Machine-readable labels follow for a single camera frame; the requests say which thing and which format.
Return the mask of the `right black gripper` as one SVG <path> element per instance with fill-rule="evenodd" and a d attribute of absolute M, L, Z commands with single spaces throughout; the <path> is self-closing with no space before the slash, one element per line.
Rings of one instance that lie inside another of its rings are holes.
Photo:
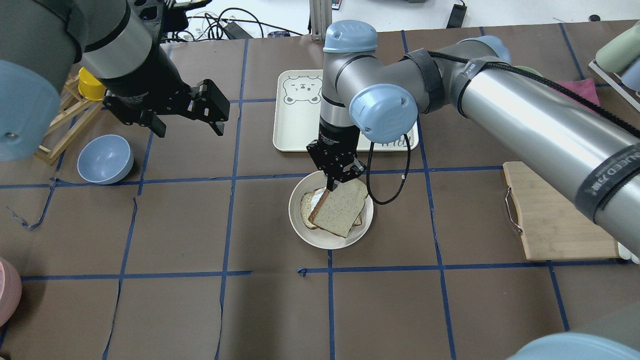
<path fill-rule="evenodd" d="M 359 178 L 366 165 L 358 160 L 357 146 L 361 130 L 356 125 L 336 126 L 321 118 L 317 139 L 307 146 L 307 153 L 318 170 L 326 176 L 326 189 L 333 192 L 340 183 Z"/>

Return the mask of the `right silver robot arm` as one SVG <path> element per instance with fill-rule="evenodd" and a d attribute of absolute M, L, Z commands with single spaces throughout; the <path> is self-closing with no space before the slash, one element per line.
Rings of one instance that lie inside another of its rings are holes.
<path fill-rule="evenodd" d="M 510 66 L 499 38 L 467 38 L 384 65 L 378 34 L 358 20 L 325 32 L 318 139 L 307 146 L 330 190 L 367 174 L 363 134 L 384 144 L 419 114 L 450 104 L 559 191 L 592 223 L 639 253 L 639 130 L 551 80 Z"/>

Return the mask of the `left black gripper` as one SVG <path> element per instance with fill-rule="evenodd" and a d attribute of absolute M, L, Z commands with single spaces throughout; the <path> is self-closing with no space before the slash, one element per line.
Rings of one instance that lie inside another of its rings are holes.
<path fill-rule="evenodd" d="M 203 79 L 193 93 L 155 39 L 135 70 L 102 83 L 107 88 L 102 104 L 124 125 L 140 125 L 164 138 L 167 126 L 157 115 L 179 115 L 206 122 L 217 136 L 224 135 L 229 100 L 211 79 Z"/>

